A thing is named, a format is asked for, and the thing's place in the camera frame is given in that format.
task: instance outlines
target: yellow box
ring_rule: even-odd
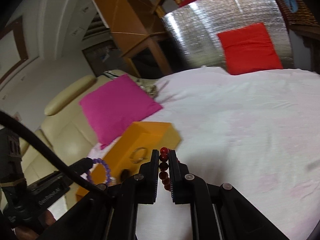
[[[130,175],[138,173],[140,165],[150,161],[153,149],[167,147],[174,150],[180,141],[180,135],[171,123],[133,122],[103,160],[109,165],[111,176],[120,183],[123,170],[130,170]],[[106,178],[104,167],[97,165],[91,176],[95,184],[103,183]],[[79,187],[77,201],[87,193]]]

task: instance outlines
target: magenta cushion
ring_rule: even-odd
[[[79,102],[102,148],[121,136],[132,122],[162,109],[128,75],[122,75]]]

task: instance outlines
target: shiny plastic covering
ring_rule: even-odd
[[[293,68],[289,36],[275,0],[198,0],[163,17],[189,68],[225,68],[218,33],[263,22],[284,68]]]

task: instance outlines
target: white bedsheet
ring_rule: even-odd
[[[177,156],[207,183],[231,183],[290,240],[306,240],[320,218],[320,77],[303,70],[230,76],[221,68],[157,82]],[[139,240],[192,239],[188,205],[159,181],[156,203],[139,205]]]

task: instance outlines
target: metal screw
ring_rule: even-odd
[[[142,180],[144,178],[144,175],[141,173],[138,173],[138,174],[134,175],[133,178],[135,180]]]
[[[195,178],[195,176],[192,174],[186,174],[184,177],[186,180],[193,180]]]
[[[232,185],[230,183],[223,183],[222,184],[222,187],[225,189],[225,190],[231,190],[232,189]]]
[[[98,187],[99,189],[105,190],[105,189],[106,189],[106,187],[107,187],[107,185],[106,185],[106,184],[101,183],[101,184],[98,184],[98,185],[97,185],[97,187]]]

